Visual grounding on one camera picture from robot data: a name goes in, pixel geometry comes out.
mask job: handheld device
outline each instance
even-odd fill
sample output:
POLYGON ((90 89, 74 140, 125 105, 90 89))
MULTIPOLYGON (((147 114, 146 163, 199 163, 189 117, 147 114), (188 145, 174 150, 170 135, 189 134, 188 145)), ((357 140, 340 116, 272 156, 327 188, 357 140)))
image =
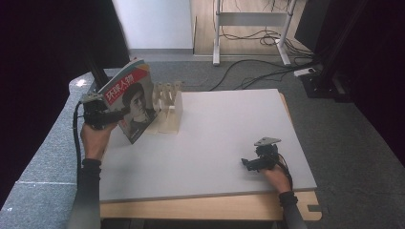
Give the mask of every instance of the handheld device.
POLYGON ((259 172, 262 169, 272 170, 274 166, 280 166, 286 174, 292 189, 292 177, 289 173, 287 163, 283 156, 278 153, 278 147, 275 144, 280 141, 281 139, 278 138, 262 137, 254 143, 256 146, 256 154, 259 158, 253 160, 241 158, 241 160, 248 171, 256 170, 259 172))

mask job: book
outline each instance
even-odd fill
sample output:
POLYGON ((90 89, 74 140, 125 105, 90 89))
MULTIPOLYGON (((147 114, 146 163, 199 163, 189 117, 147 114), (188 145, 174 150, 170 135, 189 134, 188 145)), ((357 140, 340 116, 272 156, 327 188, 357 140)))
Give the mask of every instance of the book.
POLYGON ((128 113, 118 125, 132 144, 157 116, 153 88, 149 65, 143 59, 134 59, 98 91, 110 111, 128 113))

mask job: black curtain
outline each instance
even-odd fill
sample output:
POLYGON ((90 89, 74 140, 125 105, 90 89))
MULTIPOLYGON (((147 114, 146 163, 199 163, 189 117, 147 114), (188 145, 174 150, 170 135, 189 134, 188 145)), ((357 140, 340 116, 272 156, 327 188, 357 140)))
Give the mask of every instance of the black curtain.
POLYGON ((72 79, 129 61, 111 0, 0 3, 3 205, 69 96, 72 79))

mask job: desk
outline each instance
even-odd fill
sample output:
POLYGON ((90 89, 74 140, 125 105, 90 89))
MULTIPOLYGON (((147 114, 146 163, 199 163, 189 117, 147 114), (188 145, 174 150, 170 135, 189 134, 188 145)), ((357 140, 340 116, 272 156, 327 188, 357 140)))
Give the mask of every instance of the desk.
MULTIPOLYGON (((287 103, 282 94, 288 112, 287 103)), ((304 220, 319 220, 320 211, 314 191, 295 192, 298 208, 304 220)), ((282 209, 276 193, 239 195, 213 198, 180 198, 150 201, 121 201, 101 203, 102 218, 133 219, 253 219, 281 220, 282 209)))

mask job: wall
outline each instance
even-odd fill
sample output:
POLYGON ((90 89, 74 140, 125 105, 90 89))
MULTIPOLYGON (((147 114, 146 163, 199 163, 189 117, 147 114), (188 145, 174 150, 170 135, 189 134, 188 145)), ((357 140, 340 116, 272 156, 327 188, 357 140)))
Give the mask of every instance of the wall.
POLYGON ((193 49, 190 0, 113 0, 128 49, 193 49))

